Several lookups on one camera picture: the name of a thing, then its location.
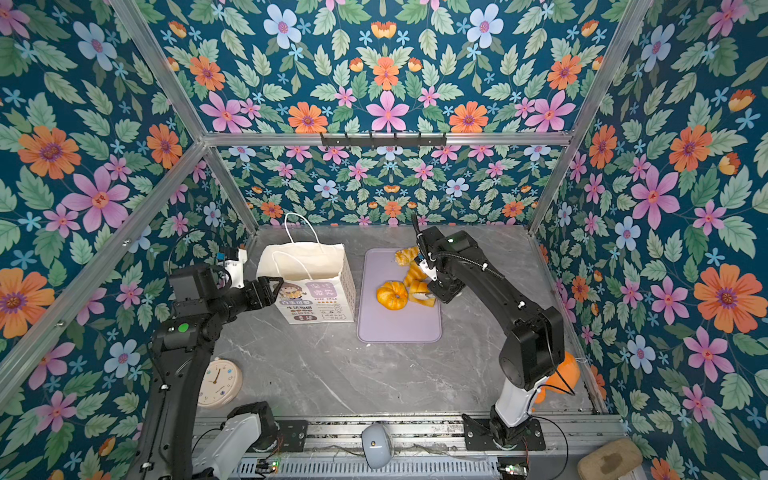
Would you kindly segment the white paper bag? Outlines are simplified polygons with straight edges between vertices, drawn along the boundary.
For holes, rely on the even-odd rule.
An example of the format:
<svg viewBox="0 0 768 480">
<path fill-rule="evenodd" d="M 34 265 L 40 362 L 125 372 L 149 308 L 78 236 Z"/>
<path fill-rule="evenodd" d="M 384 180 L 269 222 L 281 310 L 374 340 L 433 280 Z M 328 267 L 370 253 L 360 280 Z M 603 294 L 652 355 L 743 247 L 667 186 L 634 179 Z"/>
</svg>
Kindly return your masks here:
<svg viewBox="0 0 768 480">
<path fill-rule="evenodd" d="M 280 277 L 276 307 L 292 325 L 352 323 L 357 292 L 346 247 L 311 242 L 266 246 L 257 266 L 259 277 Z"/>
</svg>

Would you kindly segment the metal tongs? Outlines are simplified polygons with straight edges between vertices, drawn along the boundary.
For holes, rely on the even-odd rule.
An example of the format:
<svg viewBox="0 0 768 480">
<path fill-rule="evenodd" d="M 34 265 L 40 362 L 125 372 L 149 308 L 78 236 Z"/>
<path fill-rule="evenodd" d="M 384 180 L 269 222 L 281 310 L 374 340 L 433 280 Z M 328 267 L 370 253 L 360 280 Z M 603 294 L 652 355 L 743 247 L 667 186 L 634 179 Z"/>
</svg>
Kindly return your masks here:
<svg viewBox="0 0 768 480">
<path fill-rule="evenodd" d="M 437 280 L 437 271 L 433 267 L 430 267 L 425 259 L 422 259 L 419 262 L 419 268 L 430 281 Z"/>
</svg>

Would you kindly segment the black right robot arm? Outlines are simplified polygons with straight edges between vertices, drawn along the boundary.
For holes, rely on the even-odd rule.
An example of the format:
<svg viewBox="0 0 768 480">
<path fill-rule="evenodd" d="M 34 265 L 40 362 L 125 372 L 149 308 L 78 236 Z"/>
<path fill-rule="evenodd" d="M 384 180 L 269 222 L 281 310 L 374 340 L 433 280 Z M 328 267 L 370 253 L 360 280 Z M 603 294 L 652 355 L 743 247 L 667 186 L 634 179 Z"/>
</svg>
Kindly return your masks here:
<svg viewBox="0 0 768 480">
<path fill-rule="evenodd" d="M 513 447 L 530 429 L 534 400 L 565 361 L 563 316 L 521 293 L 468 233 L 446 236 L 436 227 L 417 229 L 416 242 L 429 292 L 448 304 L 471 290 L 506 336 L 499 353 L 505 383 L 491 409 L 489 433 L 499 447 Z"/>
</svg>

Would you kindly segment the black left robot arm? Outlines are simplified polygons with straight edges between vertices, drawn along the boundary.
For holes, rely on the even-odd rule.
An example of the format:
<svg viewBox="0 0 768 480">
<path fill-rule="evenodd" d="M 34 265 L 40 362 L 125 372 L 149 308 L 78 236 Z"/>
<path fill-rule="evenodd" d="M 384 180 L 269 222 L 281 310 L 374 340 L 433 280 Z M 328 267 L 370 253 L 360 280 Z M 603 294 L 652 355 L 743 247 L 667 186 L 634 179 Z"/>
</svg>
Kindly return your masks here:
<svg viewBox="0 0 768 480">
<path fill-rule="evenodd" d="M 261 401 L 234 409 L 205 450 L 193 454 L 198 398 L 224 326 L 243 312 L 274 305 L 284 284 L 281 277 L 260 276 L 240 287 L 219 287 L 222 271 L 200 264 L 169 277 L 174 313 L 150 343 L 150 397 L 130 479 L 226 479 L 249 449 L 280 443 L 271 408 Z"/>
</svg>

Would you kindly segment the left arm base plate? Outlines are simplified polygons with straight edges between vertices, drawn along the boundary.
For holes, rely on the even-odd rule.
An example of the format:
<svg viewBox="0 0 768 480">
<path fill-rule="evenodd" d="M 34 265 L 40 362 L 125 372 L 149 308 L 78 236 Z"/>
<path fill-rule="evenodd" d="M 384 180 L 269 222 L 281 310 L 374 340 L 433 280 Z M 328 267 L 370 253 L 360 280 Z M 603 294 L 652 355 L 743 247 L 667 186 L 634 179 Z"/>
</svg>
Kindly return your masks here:
<svg viewBox="0 0 768 480">
<path fill-rule="evenodd" d="M 307 420 L 277 421 L 279 427 L 278 453 L 301 453 L 307 440 L 309 422 Z"/>
</svg>

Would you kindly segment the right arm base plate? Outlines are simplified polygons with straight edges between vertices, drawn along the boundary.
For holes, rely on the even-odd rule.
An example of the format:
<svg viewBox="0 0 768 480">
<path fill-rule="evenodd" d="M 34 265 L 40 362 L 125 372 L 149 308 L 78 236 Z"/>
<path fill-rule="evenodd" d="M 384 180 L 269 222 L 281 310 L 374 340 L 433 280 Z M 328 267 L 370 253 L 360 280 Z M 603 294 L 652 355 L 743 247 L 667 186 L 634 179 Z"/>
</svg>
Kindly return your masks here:
<svg viewBox="0 0 768 480">
<path fill-rule="evenodd" d="M 520 425 L 508 427 L 493 412 L 489 419 L 461 415 L 465 448 L 468 451 L 544 451 L 546 443 L 541 424 L 528 417 Z"/>
</svg>

